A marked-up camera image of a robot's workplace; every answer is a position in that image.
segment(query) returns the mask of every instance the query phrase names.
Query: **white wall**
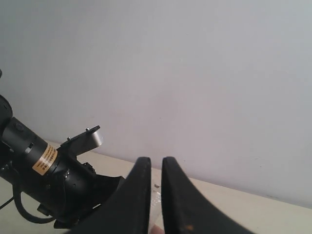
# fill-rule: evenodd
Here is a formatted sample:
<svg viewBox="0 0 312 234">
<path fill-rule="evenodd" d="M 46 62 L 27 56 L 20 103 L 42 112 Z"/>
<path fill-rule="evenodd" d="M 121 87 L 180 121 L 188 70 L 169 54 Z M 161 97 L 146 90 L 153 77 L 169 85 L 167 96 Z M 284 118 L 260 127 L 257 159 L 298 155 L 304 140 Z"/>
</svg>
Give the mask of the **white wall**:
<svg viewBox="0 0 312 234">
<path fill-rule="evenodd" d="M 282 0 L 5 0 L 0 93 L 62 142 L 178 159 L 189 176 L 312 207 L 312 7 Z"/>
</svg>

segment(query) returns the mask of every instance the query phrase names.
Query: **table surface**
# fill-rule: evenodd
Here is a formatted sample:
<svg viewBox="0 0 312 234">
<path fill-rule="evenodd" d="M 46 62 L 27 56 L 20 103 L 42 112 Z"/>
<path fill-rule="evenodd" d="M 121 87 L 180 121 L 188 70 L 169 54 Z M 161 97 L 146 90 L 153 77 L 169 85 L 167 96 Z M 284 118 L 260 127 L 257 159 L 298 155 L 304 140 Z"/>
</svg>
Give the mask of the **table surface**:
<svg viewBox="0 0 312 234">
<path fill-rule="evenodd" d="M 120 160 L 93 152 L 78 157 L 81 162 L 89 162 L 98 174 L 124 176 L 133 167 L 132 162 Z M 161 170 L 152 169 L 152 179 L 160 184 Z M 291 205 L 234 189 L 225 188 L 204 181 L 191 179 L 200 192 L 226 215 L 257 234 L 311 234 L 312 209 Z M 0 203 L 12 196 L 11 185 L 0 179 Z M 38 203 L 23 195 L 27 210 L 38 215 Z M 163 227 L 162 217 L 156 222 Z M 54 230 L 50 224 L 32 224 L 24 220 L 12 202 L 0 211 L 1 233 L 6 234 L 59 234 L 64 230 Z"/>
</svg>

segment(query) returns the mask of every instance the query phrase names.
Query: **yellow warning label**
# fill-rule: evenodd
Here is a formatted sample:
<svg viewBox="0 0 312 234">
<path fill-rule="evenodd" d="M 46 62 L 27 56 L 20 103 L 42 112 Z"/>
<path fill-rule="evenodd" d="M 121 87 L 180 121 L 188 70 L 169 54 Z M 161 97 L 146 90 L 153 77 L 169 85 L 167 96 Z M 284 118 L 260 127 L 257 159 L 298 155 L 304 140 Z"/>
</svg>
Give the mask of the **yellow warning label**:
<svg viewBox="0 0 312 234">
<path fill-rule="evenodd" d="M 33 166 L 33 169 L 43 176 L 50 169 L 57 156 L 57 150 L 48 144 L 47 148 L 43 152 L 43 155 Z"/>
</svg>

